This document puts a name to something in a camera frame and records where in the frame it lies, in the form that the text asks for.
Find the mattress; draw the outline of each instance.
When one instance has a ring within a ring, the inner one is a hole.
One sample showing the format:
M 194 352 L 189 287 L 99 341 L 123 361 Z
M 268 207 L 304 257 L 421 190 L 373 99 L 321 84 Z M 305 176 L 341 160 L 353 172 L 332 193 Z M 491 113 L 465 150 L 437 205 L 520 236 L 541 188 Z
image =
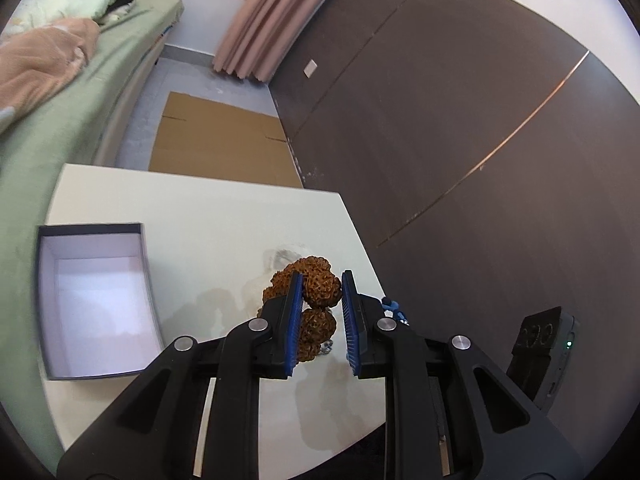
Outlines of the mattress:
M 52 471 L 62 446 L 40 379 L 33 306 L 36 225 L 66 162 L 90 164 L 118 97 L 182 13 L 181 0 L 137 0 L 103 28 L 94 58 L 58 95 L 0 136 L 0 402 Z

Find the empty box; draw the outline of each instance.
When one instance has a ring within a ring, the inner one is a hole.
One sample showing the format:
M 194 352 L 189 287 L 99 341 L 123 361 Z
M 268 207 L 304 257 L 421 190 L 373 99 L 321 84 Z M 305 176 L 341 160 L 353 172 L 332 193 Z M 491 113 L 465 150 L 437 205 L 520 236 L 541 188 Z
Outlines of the empty box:
M 40 226 L 36 306 L 47 376 L 122 376 L 164 348 L 142 224 Z

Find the curtain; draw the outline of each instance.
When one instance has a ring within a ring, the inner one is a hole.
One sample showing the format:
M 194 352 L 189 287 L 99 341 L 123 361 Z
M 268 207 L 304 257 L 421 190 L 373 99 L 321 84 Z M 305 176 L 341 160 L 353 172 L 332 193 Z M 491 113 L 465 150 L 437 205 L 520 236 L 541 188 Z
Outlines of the curtain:
M 324 0 L 247 0 L 220 44 L 213 69 L 268 82 Z

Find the silver screw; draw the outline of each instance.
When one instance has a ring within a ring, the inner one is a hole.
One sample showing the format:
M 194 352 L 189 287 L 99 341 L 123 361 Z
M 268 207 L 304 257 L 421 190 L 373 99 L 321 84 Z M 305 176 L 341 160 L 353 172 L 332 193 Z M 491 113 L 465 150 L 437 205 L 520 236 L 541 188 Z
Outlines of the silver screw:
M 174 341 L 174 348 L 178 352 L 186 352 L 193 346 L 193 339 L 183 335 Z
M 377 325 L 380 330 L 384 330 L 385 332 L 388 332 L 389 330 L 394 330 L 397 326 L 396 322 L 390 317 L 381 317 L 378 320 Z
M 254 332 L 262 332 L 262 330 L 267 330 L 269 323 L 266 319 L 262 319 L 261 317 L 256 317 L 249 322 L 249 329 Z
M 471 341 L 465 335 L 454 336 L 451 344 L 458 350 L 469 350 L 469 348 L 471 348 Z

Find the tile floor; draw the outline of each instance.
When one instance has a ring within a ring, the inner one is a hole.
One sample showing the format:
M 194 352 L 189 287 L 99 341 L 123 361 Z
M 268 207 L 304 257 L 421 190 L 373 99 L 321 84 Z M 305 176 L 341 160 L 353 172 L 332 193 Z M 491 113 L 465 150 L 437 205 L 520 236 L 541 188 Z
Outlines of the tile floor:
M 124 134 L 116 167 L 148 170 L 169 92 L 180 92 L 277 117 L 265 84 L 212 74 L 207 67 L 161 57 L 140 93 Z

